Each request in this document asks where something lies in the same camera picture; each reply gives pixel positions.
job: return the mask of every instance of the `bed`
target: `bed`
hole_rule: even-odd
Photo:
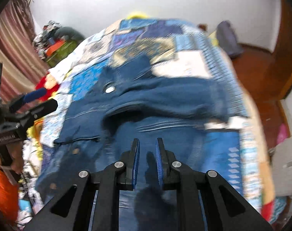
[[[226,174],[226,180],[269,221],[275,193],[265,137],[256,105],[237,80],[229,57],[222,49],[211,45],[205,32],[189,22],[178,19],[127,19],[118,20],[90,36],[66,59],[49,70],[60,84],[59,90],[53,95],[59,106],[43,119],[40,143],[34,138],[25,141],[24,171],[28,172],[30,178],[24,187],[27,191],[20,193],[19,223],[24,224],[31,219],[25,192],[32,195],[36,214],[51,199],[51,192],[59,187],[57,182],[47,185],[46,176],[58,169],[57,161],[61,158],[55,151],[54,142],[62,137],[70,106],[89,96],[105,67],[118,68],[141,52],[149,57],[152,73],[156,77],[213,79],[227,88],[231,116],[228,122],[212,119],[204,126],[206,130],[229,129],[239,132],[238,153],[226,153],[229,162],[234,163],[230,169],[225,169],[230,171]],[[50,193],[45,193],[44,199],[41,199],[36,189],[43,192],[44,187],[49,188]]]

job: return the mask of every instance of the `blue gripper pad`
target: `blue gripper pad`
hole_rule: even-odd
[[[134,164],[133,164],[133,169],[132,169],[132,186],[133,189],[136,186],[136,181],[137,181],[137,173],[139,169],[139,140],[137,140],[137,145],[136,145],[136,152],[134,156]]]
[[[156,161],[157,161],[157,170],[158,170],[158,180],[159,180],[159,185],[161,188],[163,188],[163,165],[162,165],[162,159],[160,155],[160,149],[159,149],[159,143],[158,140],[156,141]]]

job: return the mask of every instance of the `green basket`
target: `green basket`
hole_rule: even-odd
[[[76,41],[66,41],[46,60],[46,62],[51,68],[55,67],[56,64],[65,59],[70,53],[72,53],[77,46],[78,43]]]

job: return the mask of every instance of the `metal button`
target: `metal button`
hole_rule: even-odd
[[[210,177],[216,177],[216,176],[217,176],[217,173],[216,173],[214,170],[210,170],[210,171],[208,172],[208,175],[209,175]]]
[[[122,167],[123,166],[123,162],[118,161],[114,164],[115,167]]]
[[[50,184],[50,189],[56,189],[56,184],[55,183],[51,183]]]
[[[179,161],[174,161],[174,162],[172,163],[172,165],[173,165],[173,167],[180,167],[180,166],[181,166],[181,162],[179,162]]]
[[[81,178],[84,178],[84,177],[86,177],[87,175],[88,175],[88,172],[85,171],[85,170],[79,172],[79,177],[81,177]]]
[[[73,153],[74,155],[76,155],[78,152],[79,152],[79,149],[78,149],[78,148],[75,148],[75,149],[72,151],[72,153]]]
[[[106,90],[105,90],[105,93],[111,93],[111,92],[113,92],[115,90],[115,87],[114,86],[111,86],[111,87],[108,87],[108,88],[106,88]]]

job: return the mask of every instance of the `striped curtain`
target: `striped curtain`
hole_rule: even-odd
[[[34,90],[48,65],[35,52],[34,22],[27,0],[10,0],[0,14],[1,98],[8,102]]]

